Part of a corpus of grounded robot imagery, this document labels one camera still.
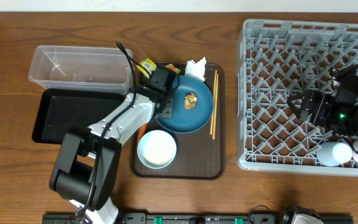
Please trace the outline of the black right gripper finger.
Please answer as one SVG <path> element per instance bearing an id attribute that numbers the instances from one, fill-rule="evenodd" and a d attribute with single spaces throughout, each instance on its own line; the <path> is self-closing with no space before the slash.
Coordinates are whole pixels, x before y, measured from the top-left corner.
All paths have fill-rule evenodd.
<path id="1" fill-rule="evenodd" d="M 309 108 L 297 108 L 294 107 L 291 109 L 293 111 L 293 113 L 295 114 L 295 116 L 302 121 L 306 121 L 308 119 L 308 117 L 311 114 L 311 111 Z"/>
<path id="2" fill-rule="evenodd" d="M 301 105 L 304 105 L 312 96 L 312 90 L 305 90 L 301 93 L 297 93 L 295 95 L 291 95 L 287 98 L 287 105 L 289 107 L 295 107 L 294 101 L 300 100 Z"/>

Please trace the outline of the brown food scrap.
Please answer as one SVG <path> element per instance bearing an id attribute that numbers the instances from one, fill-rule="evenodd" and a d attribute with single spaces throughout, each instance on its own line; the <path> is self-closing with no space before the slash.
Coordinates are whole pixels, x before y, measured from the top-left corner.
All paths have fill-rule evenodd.
<path id="1" fill-rule="evenodd" d="M 184 99 L 184 108 L 186 110 L 195 109 L 197 101 L 198 101 L 198 96 L 196 93 L 194 92 L 187 93 Z"/>

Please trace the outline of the blue plate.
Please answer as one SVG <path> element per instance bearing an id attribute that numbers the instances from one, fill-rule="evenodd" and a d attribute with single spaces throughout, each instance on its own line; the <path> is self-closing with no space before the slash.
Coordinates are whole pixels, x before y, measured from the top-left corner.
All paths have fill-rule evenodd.
<path id="1" fill-rule="evenodd" d="M 180 75 L 180 84 L 173 92 L 173 116 L 170 119 L 158 118 L 157 122 L 174 133 L 192 133 L 208 123 L 213 110 L 213 94 L 201 80 Z M 198 96 L 195 109 L 184 108 L 185 95 L 194 92 Z"/>

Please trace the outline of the white napkin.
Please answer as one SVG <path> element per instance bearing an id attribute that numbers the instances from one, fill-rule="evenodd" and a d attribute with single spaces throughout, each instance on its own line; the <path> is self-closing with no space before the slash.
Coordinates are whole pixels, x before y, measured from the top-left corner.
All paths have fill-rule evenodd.
<path id="1" fill-rule="evenodd" d="M 195 62 L 194 60 L 189 60 L 186 63 L 185 67 L 185 76 L 197 78 L 201 80 L 202 82 L 205 81 L 205 66 L 206 66 L 206 57 L 203 57 L 198 62 Z"/>

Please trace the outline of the light blue rice bowl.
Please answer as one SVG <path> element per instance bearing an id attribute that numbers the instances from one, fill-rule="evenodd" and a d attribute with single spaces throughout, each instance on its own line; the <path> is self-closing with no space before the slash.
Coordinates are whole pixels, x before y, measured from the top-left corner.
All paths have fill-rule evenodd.
<path id="1" fill-rule="evenodd" d="M 137 157 L 151 169 L 162 169 L 173 162 L 177 153 L 174 137 L 162 130 L 144 134 L 137 145 Z"/>

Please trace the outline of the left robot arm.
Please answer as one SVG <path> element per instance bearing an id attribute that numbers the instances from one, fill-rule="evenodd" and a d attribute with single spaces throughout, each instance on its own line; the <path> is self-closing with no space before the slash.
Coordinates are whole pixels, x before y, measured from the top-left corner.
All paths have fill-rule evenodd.
<path id="1" fill-rule="evenodd" d="M 118 216 L 110 194 L 122 145 L 161 113 L 179 85 L 175 71 L 158 65 L 110 114 L 87 128 L 65 134 L 49 180 L 51 190 L 75 202 L 77 211 L 62 223 L 114 223 Z"/>

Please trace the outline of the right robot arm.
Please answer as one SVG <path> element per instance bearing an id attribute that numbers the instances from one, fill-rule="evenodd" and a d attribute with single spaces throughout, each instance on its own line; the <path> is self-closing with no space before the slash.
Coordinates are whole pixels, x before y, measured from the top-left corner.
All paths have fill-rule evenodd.
<path id="1" fill-rule="evenodd" d="M 287 98 L 287 105 L 300 120 L 311 118 L 317 126 L 332 130 L 346 142 L 348 136 L 358 137 L 358 63 L 333 70 L 339 85 L 334 95 L 318 90 L 305 90 Z"/>

